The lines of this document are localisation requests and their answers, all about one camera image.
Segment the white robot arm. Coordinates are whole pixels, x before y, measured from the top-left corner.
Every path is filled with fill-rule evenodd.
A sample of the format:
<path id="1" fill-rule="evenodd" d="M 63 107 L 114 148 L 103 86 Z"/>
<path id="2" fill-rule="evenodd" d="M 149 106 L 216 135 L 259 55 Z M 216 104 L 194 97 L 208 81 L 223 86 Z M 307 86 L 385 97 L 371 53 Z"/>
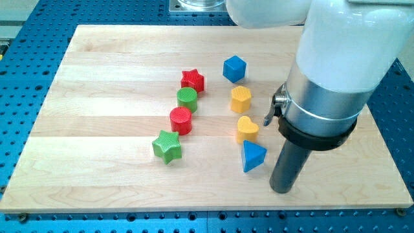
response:
<path id="1" fill-rule="evenodd" d="M 412 1 L 227 1 L 244 28 L 303 24 L 287 81 L 274 94 L 285 149 L 331 150 L 358 115 L 413 33 Z"/>

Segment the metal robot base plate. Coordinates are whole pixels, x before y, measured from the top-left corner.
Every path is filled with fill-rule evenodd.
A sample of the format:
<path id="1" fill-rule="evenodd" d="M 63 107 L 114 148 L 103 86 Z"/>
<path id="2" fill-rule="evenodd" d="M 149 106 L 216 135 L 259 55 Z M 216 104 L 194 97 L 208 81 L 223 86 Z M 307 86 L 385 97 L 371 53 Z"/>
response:
<path id="1" fill-rule="evenodd" d="M 226 12 L 224 0 L 169 0 L 169 11 L 187 12 Z"/>

